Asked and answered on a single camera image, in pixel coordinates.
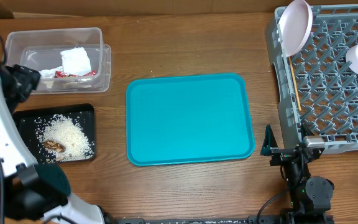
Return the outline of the wooden chopstick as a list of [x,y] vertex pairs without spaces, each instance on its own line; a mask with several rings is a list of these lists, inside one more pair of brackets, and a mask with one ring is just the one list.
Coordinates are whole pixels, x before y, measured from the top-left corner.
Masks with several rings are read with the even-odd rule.
[[288,57],[288,61],[289,61],[289,65],[290,65],[290,72],[291,72],[292,82],[293,82],[294,91],[295,91],[296,104],[298,107],[298,111],[301,111],[300,98],[298,95],[297,83],[296,83],[296,78],[295,78],[295,73],[294,73],[294,69],[293,69],[291,56]]

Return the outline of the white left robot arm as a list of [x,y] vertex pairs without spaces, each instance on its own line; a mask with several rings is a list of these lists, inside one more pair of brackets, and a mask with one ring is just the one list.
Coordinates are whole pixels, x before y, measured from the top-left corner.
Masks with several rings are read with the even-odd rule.
[[70,188],[56,164],[39,164],[12,118],[16,106],[37,88],[36,70],[0,59],[0,222],[115,223],[100,206],[86,203]]

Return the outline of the white napkin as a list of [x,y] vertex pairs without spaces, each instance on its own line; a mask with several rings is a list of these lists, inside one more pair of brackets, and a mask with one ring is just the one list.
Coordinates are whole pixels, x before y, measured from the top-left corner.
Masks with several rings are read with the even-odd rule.
[[92,71],[90,58],[83,47],[61,51],[60,55],[66,74],[82,77]]

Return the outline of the white round plate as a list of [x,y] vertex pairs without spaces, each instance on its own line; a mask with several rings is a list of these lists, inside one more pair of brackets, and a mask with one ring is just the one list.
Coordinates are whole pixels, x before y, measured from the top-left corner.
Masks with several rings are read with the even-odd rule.
[[282,49],[286,57],[296,55],[306,44],[313,23],[311,6],[305,0],[294,0],[284,10],[278,24]]

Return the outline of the red snack wrapper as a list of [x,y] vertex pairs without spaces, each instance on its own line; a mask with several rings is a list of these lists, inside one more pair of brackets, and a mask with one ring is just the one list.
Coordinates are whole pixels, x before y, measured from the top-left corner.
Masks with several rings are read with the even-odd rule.
[[54,74],[55,78],[70,78],[70,77],[91,77],[91,76],[95,76],[96,72],[94,70],[84,74],[84,75],[74,75],[74,74],[69,74],[69,73],[65,73],[63,71],[56,71]]

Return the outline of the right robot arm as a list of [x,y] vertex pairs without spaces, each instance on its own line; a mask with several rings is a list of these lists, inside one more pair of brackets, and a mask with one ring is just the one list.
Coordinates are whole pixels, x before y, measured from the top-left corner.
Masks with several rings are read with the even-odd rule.
[[[270,165],[279,166],[287,189],[265,202],[257,213],[256,223],[334,223],[326,212],[331,209],[334,184],[320,176],[310,174],[308,163],[319,159],[324,141],[307,127],[301,127],[304,137],[292,149],[279,149],[268,124],[260,154],[270,156]],[[274,200],[288,194],[291,208],[284,208],[277,216],[263,216],[264,209]]]

